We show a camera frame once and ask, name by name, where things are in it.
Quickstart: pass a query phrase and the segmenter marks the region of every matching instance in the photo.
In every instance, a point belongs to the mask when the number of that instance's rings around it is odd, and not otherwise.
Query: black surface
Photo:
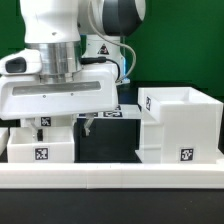
[[[22,57],[14,58],[6,62],[5,69],[8,73],[24,73],[26,72],[26,60]]]
[[[75,126],[76,162],[140,162],[135,153],[140,120],[94,119],[87,137],[82,132],[85,121],[78,118]]]
[[[223,190],[1,190],[0,222],[223,224]]]

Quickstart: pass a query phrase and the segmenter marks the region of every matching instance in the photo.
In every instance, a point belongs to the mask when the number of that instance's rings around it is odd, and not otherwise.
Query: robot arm
[[[114,67],[82,68],[80,33],[93,33],[89,18],[94,18],[102,34],[130,35],[144,19],[145,0],[20,0],[20,4],[26,49],[0,61],[0,118],[116,108]]]

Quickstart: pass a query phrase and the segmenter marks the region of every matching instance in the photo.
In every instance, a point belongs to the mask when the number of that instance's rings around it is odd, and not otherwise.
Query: white box
[[[43,128],[43,142],[35,142],[30,128],[11,128],[9,163],[73,163],[74,139],[71,127]]]
[[[144,163],[215,163],[223,104],[193,88],[141,88]]]

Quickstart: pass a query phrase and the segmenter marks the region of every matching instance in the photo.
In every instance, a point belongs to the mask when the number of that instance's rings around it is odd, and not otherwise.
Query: white plastic housing
[[[15,95],[15,88],[38,86],[38,76],[3,76],[0,79],[0,118],[12,120],[114,110],[118,105],[116,78],[114,64],[89,65],[74,75],[74,85],[98,82],[99,89],[34,94],[32,88],[29,91],[25,88],[24,94]]]
[[[39,73],[42,69],[42,62],[40,52],[38,50],[29,50],[25,49],[20,51],[19,53],[12,54],[6,56],[0,60],[0,74],[2,75],[15,75],[15,73],[8,73],[6,71],[6,63],[10,60],[22,57],[26,61],[26,71],[23,73],[16,73],[16,75],[20,74],[35,74]]]
[[[121,42],[120,37],[105,36],[106,39],[116,43]],[[120,66],[121,76],[126,74],[125,58],[120,52],[120,47],[106,42],[97,35],[87,35],[86,38],[86,52],[83,57],[106,57],[116,61]]]
[[[20,0],[26,43],[80,41],[78,0]]]

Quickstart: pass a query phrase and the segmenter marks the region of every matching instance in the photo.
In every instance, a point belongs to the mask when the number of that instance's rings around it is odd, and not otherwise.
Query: green wall
[[[127,39],[138,57],[132,80],[195,84],[224,100],[224,1],[146,1],[145,22]],[[18,1],[0,0],[0,57],[23,49],[23,35]]]

